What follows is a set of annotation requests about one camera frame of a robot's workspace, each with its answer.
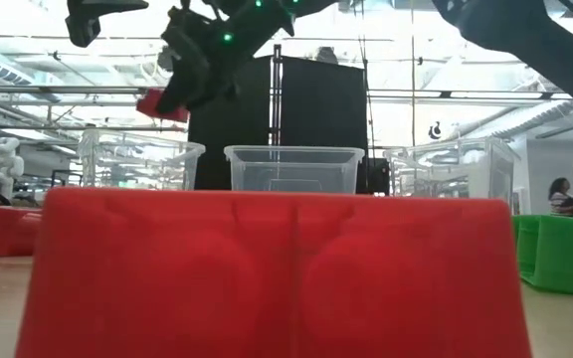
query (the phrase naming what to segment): white robot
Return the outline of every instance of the white robot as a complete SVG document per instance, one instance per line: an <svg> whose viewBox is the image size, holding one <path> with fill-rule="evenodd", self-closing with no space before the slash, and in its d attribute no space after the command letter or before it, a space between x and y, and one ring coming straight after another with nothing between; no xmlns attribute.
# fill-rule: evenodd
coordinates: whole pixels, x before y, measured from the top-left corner
<svg viewBox="0 0 573 358"><path fill-rule="evenodd" d="M0 138L0 193L6 199L12 198L15 179L24 173L24 159L17 155L17 138Z"/></svg>

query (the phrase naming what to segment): woman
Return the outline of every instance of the woman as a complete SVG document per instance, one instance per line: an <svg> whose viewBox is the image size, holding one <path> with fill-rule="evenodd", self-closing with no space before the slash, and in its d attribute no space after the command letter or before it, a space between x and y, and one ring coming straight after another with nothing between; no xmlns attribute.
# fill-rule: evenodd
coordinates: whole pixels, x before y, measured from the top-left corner
<svg viewBox="0 0 573 358"><path fill-rule="evenodd" d="M569 180L558 178L549 187L549 204L552 214L573 217L573 198L567 194L570 189Z"/></svg>

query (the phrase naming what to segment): clear plastic bin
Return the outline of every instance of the clear plastic bin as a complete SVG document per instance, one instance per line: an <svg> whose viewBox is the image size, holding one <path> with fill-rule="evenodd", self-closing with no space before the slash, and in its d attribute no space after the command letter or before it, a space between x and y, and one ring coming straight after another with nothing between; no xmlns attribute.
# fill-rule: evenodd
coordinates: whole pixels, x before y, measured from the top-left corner
<svg viewBox="0 0 573 358"><path fill-rule="evenodd" d="M192 190L201 144L88 129L79 143L84 186Z"/></svg>
<svg viewBox="0 0 573 358"><path fill-rule="evenodd" d="M228 146L233 190L355 193L358 148Z"/></svg>
<svg viewBox="0 0 573 358"><path fill-rule="evenodd" d="M511 204L518 156L500 139L462 139L386 150L394 196L500 198Z"/></svg>

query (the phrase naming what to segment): table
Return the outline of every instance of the table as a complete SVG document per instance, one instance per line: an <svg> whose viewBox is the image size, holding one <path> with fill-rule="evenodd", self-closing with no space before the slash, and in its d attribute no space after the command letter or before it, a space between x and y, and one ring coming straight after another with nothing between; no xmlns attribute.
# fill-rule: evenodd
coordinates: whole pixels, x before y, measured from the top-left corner
<svg viewBox="0 0 573 358"><path fill-rule="evenodd" d="M0 358L12 358L31 259L0 259ZM523 304L535 358L573 357L573 295L524 285Z"/></svg>

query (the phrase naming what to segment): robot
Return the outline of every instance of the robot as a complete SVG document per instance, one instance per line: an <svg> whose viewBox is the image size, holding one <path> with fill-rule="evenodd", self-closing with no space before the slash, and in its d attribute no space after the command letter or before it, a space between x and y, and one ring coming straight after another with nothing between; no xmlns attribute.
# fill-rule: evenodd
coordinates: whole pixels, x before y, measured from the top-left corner
<svg viewBox="0 0 573 358"><path fill-rule="evenodd" d="M17 138L0 138L0 193L6 199L12 198L15 179L24 174L24 159L16 155L19 147Z"/></svg>
<svg viewBox="0 0 573 358"><path fill-rule="evenodd" d="M559 0L571 12L570 0ZM216 15L190 10L190 0L169 11L162 39L172 52L173 76L156 110L200 107L223 95L235 99L234 73L280 28L293 36L293 20L336 0L203 0ZM573 35L547 14L544 0L432 0L462 36L483 48L515 55L573 96ZM73 44L86 47L100 32L99 17L144 9L142 0L68 0ZM222 20L220 12L228 15Z"/></svg>

